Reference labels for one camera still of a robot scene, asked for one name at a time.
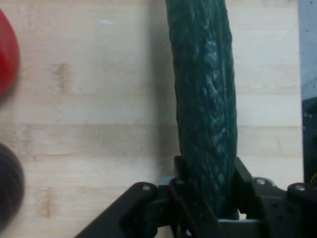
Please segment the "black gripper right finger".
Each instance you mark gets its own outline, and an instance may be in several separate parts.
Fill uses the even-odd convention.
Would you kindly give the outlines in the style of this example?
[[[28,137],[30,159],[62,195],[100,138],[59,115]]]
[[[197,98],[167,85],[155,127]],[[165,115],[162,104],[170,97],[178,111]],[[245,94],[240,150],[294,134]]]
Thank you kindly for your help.
[[[235,160],[235,203],[247,218],[233,222],[238,238],[315,238],[317,189],[293,183],[286,190],[272,180],[253,177],[243,162]]]

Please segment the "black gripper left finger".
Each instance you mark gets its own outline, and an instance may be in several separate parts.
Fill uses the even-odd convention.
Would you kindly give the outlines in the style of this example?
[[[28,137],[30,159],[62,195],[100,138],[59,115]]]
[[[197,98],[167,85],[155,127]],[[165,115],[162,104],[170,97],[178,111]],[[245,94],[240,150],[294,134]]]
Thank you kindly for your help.
[[[187,162],[176,156],[174,165],[177,176],[167,184],[133,184],[77,237],[153,238],[170,226],[175,238],[219,238],[221,226],[194,191]]]

